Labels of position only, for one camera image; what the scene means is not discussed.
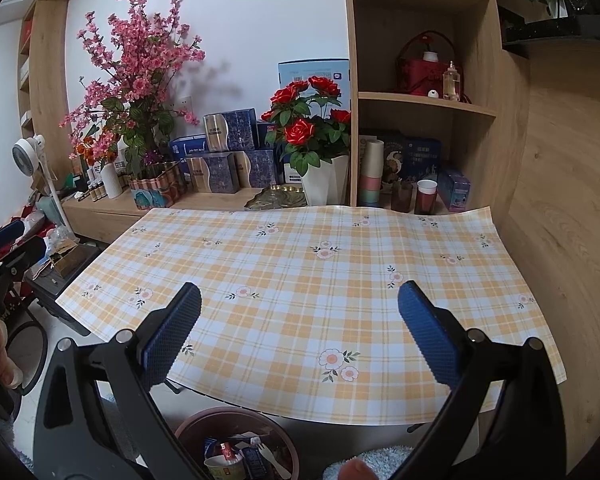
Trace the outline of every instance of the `white tile floor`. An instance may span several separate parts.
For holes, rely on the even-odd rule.
[[[78,345],[96,344],[100,339],[95,335],[82,337],[50,316],[37,303],[31,306],[32,313],[45,327],[49,338],[49,350],[46,363],[53,353],[56,343],[63,337],[71,337]],[[36,367],[40,356],[40,336],[36,330],[25,330],[10,348],[10,357],[23,369],[25,382]],[[42,387],[43,377],[33,391],[22,400],[20,414],[14,424],[14,444],[27,456],[32,456],[33,433]],[[225,406],[218,400],[202,396],[190,390],[175,395],[167,386],[161,384],[151,390],[154,402],[172,430],[187,417],[216,406]],[[379,449],[381,447],[414,446],[422,437],[426,426],[413,433],[407,433],[408,426],[341,426],[337,424],[319,424],[303,420],[283,417],[272,417],[286,429],[294,441],[301,460],[302,478],[320,478],[322,471],[337,460],[344,460],[357,453]],[[477,424],[474,426],[464,445],[459,460],[464,460],[475,453],[478,447]]]

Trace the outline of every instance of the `human hand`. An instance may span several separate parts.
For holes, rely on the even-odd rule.
[[[16,363],[8,356],[5,346],[7,345],[7,326],[0,319],[0,382],[13,390],[22,382],[23,374]]]
[[[340,468],[338,480],[378,480],[378,477],[362,460],[353,458]]]

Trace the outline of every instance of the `decorative flower pot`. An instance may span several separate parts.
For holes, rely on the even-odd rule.
[[[186,190],[186,185],[178,162],[153,164],[150,169],[157,173],[156,178],[132,179],[129,182],[138,209],[171,207]]]
[[[348,174],[349,155],[337,156],[331,164],[321,161],[320,168],[309,166],[302,177],[307,205],[341,205],[345,201]]]
[[[122,195],[122,186],[118,180],[116,167],[113,163],[105,164],[100,170],[100,177],[109,198]]]

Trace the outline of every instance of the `rose plant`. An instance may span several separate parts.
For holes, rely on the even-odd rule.
[[[129,146],[128,168],[141,178],[156,176],[143,170],[163,161],[160,147],[166,151],[174,114],[183,116],[189,124],[198,124],[194,114],[167,108],[165,102],[173,76],[185,62],[205,59],[205,53],[200,50],[199,36],[190,43],[186,41],[190,27],[180,24],[181,0],[171,0],[168,17],[156,13],[151,18],[145,12],[147,0],[127,1],[128,20],[115,14],[108,19],[110,42],[120,52],[117,59],[98,33],[94,12],[85,15],[86,29],[80,30],[77,37],[91,55],[91,62],[109,78],[84,86],[81,77],[80,83],[86,90],[84,102],[60,126],[72,124],[71,157],[83,156],[90,166],[96,160],[108,162],[116,158],[117,142],[124,139]]]
[[[309,89],[315,93],[302,97]],[[341,92],[337,83],[326,77],[312,76],[308,81],[294,81],[271,98],[271,110],[262,120],[275,123],[267,134],[271,145],[285,144],[283,156],[291,154],[290,166],[305,176],[309,166],[320,168],[322,162],[331,164],[336,156],[347,155],[350,146],[351,114],[340,106]],[[310,105],[316,103],[320,114],[311,116]]]

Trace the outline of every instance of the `metal screw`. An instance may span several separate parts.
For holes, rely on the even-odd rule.
[[[64,352],[71,348],[71,340],[68,337],[63,337],[60,341],[58,341],[58,350]]]
[[[133,336],[134,333],[128,328],[125,328],[116,334],[116,341],[119,343],[126,343],[130,341]]]
[[[469,339],[474,343],[481,343],[487,337],[484,335],[484,332],[482,330],[479,330],[477,328],[470,328],[466,334],[469,336]]]
[[[540,341],[537,337],[529,338],[529,346],[531,346],[531,348],[534,350],[542,350],[542,348],[544,348],[542,341]]]

